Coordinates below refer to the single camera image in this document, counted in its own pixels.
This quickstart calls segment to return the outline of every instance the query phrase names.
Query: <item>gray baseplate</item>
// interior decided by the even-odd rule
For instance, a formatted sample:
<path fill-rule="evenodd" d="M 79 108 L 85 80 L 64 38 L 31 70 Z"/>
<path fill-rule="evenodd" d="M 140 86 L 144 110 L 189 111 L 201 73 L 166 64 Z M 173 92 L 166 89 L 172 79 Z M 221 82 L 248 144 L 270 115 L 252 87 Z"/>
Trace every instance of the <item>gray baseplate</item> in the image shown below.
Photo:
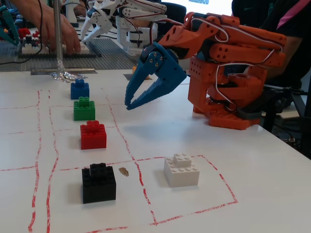
<path fill-rule="evenodd" d="M 132 69 L 135 61 L 129 57 L 111 39 L 95 38 L 86 44 L 95 53 L 100 53 L 102 57 L 95 58 L 64 58 L 64 66 L 70 68 L 94 68 L 97 70 L 106 69 Z M 16 61 L 21 62 L 25 59 L 18 58 L 17 47 L 6 42 L 0 41 L 0 63 Z M 32 58 L 23 64 L 0 65 L 0 72 L 6 71 L 31 71 L 32 69 L 56 68 L 55 58 Z"/>

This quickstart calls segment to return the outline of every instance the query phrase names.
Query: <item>blue lego brick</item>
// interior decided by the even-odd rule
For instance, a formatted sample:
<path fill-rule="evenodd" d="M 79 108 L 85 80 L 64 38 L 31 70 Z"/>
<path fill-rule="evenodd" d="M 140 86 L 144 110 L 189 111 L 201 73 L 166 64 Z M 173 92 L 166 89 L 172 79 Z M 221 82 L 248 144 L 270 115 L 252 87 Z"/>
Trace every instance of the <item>blue lego brick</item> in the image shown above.
<path fill-rule="evenodd" d="M 72 100 L 78 100 L 79 97 L 89 97 L 89 85 L 83 79 L 76 79 L 71 83 L 70 96 Z"/>

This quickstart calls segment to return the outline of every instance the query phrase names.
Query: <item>person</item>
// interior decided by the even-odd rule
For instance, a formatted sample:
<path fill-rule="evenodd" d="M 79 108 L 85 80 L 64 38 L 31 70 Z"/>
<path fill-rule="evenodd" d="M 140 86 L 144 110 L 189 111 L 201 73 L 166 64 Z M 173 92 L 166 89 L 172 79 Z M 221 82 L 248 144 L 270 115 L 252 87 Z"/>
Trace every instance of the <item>person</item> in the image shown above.
<path fill-rule="evenodd" d="M 267 67 L 266 84 L 301 87 L 301 79 L 311 68 L 310 12 L 311 0 L 232 1 L 233 16 L 240 19 L 241 25 L 262 28 L 287 37 L 283 50 L 285 62 L 281 67 Z"/>
<path fill-rule="evenodd" d="M 41 11 L 38 0 L 11 0 L 25 19 L 32 22 L 38 29 L 41 24 Z M 50 44 L 51 51 L 56 50 L 54 10 L 46 3 L 41 1 L 43 11 L 42 23 L 42 43 Z M 61 15 L 61 30 L 63 43 L 66 44 L 67 53 L 73 54 L 74 51 L 80 52 L 80 41 L 74 27 L 69 23 L 64 15 Z"/>

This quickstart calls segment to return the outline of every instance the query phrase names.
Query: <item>red lego brick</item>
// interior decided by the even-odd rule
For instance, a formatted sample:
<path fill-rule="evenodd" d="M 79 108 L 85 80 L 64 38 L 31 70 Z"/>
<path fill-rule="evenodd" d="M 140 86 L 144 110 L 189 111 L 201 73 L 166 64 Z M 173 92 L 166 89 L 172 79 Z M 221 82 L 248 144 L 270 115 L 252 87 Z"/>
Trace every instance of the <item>red lego brick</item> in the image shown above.
<path fill-rule="evenodd" d="M 80 130 L 82 150 L 107 148 L 107 134 L 103 124 L 90 120 L 86 125 L 81 125 Z"/>
<path fill-rule="evenodd" d="M 28 28 L 20 28 L 18 29 L 18 35 L 20 39 L 23 39 L 24 37 L 26 37 L 26 35 L 30 35 L 31 32 L 29 31 Z"/>

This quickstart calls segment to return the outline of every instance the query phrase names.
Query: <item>finger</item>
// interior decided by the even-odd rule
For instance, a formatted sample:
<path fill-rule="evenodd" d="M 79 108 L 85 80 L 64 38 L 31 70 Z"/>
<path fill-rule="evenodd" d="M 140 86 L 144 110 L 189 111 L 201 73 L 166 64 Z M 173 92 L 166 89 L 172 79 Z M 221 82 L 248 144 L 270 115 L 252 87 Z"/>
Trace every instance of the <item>finger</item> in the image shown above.
<path fill-rule="evenodd" d="M 80 41 L 79 41 L 79 37 L 78 34 L 76 32 L 76 30 L 73 28 L 73 26 L 68 22 L 67 19 L 64 20 L 67 27 L 69 28 L 69 30 L 67 32 L 69 32 L 69 35 L 72 39 L 72 44 L 71 46 L 73 46 L 73 49 L 76 52 L 80 52 L 81 51 L 81 45 L 80 45 Z"/>
<path fill-rule="evenodd" d="M 56 37 L 55 37 L 55 25 L 53 21 L 47 24 L 49 39 L 50 39 L 50 49 L 51 51 L 56 50 Z"/>
<path fill-rule="evenodd" d="M 83 10 L 83 9 L 78 9 L 78 10 L 75 10 L 75 11 L 74 11 L 74 14 L 75 14 L 76 16 L 83 16 L 83 17 L 85 17 L 85 16 L 86 16 L 86 11 Z"/>
<path fill-rule="evenodd" d="M 64 35 L 64 41 L 66 44 L 67 54 L 73 54 L 73 38 L 70 35 L 70 30 L 66 24 L 62 26 L 62 33 Z"/>
<path fill-rule="evenodd" d="M 42 43 L 47 46 L 49 43 L 49 34 L 48 34 L 48 29 L 46 24 L 42 25 L 42 31 L 41 31 L 41 35 L 40 35 L 40 39 L 42 40 Z"/>

